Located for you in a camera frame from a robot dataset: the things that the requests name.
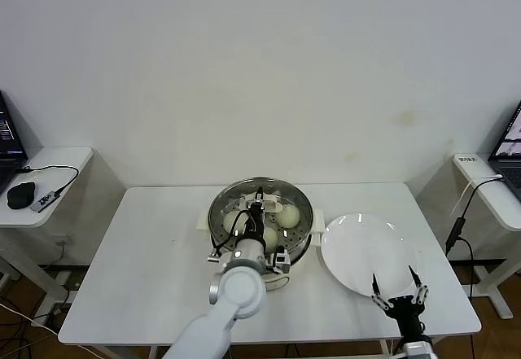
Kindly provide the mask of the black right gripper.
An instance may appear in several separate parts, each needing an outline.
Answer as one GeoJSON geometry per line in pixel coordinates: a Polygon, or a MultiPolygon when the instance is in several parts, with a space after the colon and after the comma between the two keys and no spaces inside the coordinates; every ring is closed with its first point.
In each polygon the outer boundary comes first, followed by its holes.
{"type": "Polygon", "coordinates": [[[411,277],[414,281],[416,291],[414,296],[401,296],[391,298],[388,302],[381,296],[378,280],[372,274],[372,301],[377,304],[385,314],[397,322],[402,339],[422,339],[424,328],[419,316],[425,310],[425,302],[429,288],[424,284],[419,275],[409,266],[411,277]]]}

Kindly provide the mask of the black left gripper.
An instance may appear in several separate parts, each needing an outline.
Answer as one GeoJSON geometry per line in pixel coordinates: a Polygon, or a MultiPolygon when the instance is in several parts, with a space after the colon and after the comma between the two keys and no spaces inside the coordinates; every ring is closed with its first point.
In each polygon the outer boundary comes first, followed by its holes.
{"type": "Polygon", "coordinates": [[[259,204],[251,204],[248,208],[248,220],[246,225],[246,239],[252,239],[261,245],[266,245],[264,240],[265,224],[263,215],[264,191],[260,186],[255,193],[255,202],[259,204]]]}

